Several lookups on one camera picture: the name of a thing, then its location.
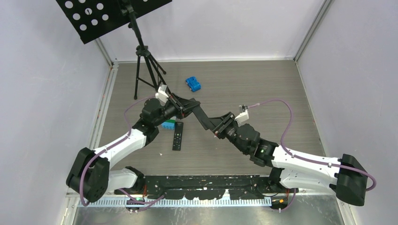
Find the black remote control back up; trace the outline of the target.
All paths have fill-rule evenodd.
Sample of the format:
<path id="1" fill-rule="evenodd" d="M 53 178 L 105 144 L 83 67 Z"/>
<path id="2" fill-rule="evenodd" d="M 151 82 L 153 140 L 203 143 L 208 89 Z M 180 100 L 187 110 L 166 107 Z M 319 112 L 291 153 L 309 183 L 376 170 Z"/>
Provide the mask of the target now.
<path id="1" fill-rule="evenodd" d="M 199 123 L 202 125 L 202 127 L 205 130 L 209 130 L 206 127 L 206 122 L 210 121 L 210 118 L 206 115 L 204 110 L 201 107 L 197 107 L 194 109 L 193 113 L 194 113 L 195 117 L 197 118 L 197 120 L 199 121 Z"/>

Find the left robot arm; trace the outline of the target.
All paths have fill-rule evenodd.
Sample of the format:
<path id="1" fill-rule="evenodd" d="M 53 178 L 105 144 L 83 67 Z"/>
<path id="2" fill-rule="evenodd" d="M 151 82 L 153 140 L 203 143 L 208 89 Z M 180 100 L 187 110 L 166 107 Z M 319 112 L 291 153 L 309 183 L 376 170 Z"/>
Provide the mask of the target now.
<path id="1" fill-rule="evenodd" d="M 136 150 L 149 145 L 159 134 L 158 126 L 177 117 L 184 119 L 200 106 L 200 102 L 172 93 L 158 91 L 154 97 L 144 98 L 138 121 L 128 126 L 127 133 L 102 147 L 82 148 L 66 178 L 66 185 L 79 194 L 83 206 L 98 201 L 109 190 L 127 188 L 139 194 L 144 182 L 131 169 L 110 172 L 110 169 Z"/>

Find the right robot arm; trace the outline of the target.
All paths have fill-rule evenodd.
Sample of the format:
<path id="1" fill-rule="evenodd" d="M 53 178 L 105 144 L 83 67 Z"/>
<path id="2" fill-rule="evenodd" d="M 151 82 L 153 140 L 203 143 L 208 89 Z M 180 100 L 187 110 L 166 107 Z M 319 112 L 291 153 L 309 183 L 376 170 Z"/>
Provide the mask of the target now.
<path id="1" fill-rule="evenodd" d="M 207 119 L 205 125 L 219 139 L 228 139 L 242 154 L 261 167 L 270 167 L 268 187 L 273 192 L 284 188 L 305 188 L 335 194 L 348 204 L 364 206 L 367 176 L 352 155 L 320 157 L 261 138 L 251 125 L 239 125 L 232 113 Z"/>

